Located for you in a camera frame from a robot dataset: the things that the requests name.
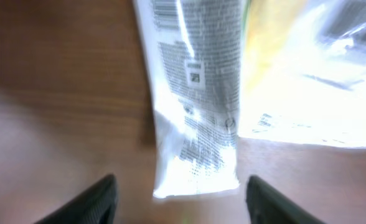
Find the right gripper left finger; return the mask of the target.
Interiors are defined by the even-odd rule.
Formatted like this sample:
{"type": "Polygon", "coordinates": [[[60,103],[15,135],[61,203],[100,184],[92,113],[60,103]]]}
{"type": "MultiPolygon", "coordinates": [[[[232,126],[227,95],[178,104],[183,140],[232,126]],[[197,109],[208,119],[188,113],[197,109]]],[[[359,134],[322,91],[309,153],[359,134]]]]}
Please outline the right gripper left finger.
{"type": "Polygon", "coordinates": [[[36,224],[113,224],[117,205],[116,177],[108,174],[36,224]]]}

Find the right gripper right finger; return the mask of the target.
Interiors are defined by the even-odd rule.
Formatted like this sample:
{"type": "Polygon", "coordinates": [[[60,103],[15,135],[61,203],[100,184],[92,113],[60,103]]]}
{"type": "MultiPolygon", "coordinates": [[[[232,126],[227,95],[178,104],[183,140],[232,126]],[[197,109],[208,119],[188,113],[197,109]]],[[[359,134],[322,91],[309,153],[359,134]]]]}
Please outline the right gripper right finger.
{"type": "Polygon", "coordinates": [[[249,178],[246,205],[251,224],[323,224],[257,175],[249,178]]]}

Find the pale yellow snack bag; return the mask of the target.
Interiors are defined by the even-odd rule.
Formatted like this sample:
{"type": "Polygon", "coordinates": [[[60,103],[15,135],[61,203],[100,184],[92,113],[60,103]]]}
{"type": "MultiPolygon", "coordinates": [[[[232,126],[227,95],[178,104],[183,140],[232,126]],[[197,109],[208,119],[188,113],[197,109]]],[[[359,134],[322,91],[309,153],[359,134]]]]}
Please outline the pale yellow snack bag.
{"type": "Polygon", "coordinates": [[[242,138],[366,148],[366,0],[251,0],[242,138]]]}

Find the white cream tube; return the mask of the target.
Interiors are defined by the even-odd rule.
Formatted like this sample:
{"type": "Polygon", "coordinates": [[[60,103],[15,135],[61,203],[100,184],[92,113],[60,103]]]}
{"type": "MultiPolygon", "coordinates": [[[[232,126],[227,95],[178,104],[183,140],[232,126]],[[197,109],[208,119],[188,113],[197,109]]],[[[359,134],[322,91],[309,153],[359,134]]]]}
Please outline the white cream tube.
{"type": "Polygon", "coordinates": [[[156,131],[155,198],[238,188],[240,0],[137,0],[156,131]]]}

